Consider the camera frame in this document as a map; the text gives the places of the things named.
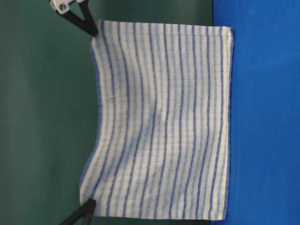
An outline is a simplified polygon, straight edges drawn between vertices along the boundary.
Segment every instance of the dark green wall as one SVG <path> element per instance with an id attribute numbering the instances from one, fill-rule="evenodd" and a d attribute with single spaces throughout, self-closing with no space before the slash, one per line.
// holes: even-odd
<path id="1" fill-rule="evenodd" d="M 90 0 L 96 19 L 211 25 L 210 0 Z M 0 224 L 54 225 L 78 206 L 97 129 L 91 38 L 45 1 L 1 5 Z M 201 224 L 96 218 L 92 224 Z"/>

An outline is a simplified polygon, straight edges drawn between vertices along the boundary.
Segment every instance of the blue fabric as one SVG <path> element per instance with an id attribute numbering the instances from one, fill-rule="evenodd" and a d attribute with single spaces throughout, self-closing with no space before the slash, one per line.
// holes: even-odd
<path id="1" fill-rule="evenodd" d="M 234 31 L 227 220 L 300 222 L 300 1 L 216 0 Z"/>

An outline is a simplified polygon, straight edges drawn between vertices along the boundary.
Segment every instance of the towel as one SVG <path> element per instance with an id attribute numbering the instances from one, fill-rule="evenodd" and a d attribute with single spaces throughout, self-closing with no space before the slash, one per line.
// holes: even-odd
<path id="1" fill-rule="evenodd" d="M 99 21 L 91 42 L 99 105 L 80 179 L 94 215 L 226 216 L 233 32 Z"/>

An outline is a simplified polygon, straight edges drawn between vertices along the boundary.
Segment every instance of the fabric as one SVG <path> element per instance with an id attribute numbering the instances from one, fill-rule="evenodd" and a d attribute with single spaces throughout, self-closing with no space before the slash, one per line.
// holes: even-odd
<path id="1" fill-rule="evenodd" d="M 299 224 L 300 1 L 213 6 L 235 42 L 228 213 L 214 224 Z"/>
<path id="2" fill-rule="evenodd" d="M 224 219 L 229 178 L 228 27 L 99 22 L 99 100 L 80 202 L 94 214 Z"/>

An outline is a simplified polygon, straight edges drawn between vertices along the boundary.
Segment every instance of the white clip part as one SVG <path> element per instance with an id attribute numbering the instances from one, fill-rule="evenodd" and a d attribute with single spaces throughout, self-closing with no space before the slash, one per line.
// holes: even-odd
<path id="1" fill-rule="evenodd" d="M 70 3 L 74 0 L 50 0 L 50 5 L 55 11 L 58 11 L 59 14 L 65 14 L 70 10 Z M 76 0 L 77 3 L 81 3 L 85 0 Z"/>

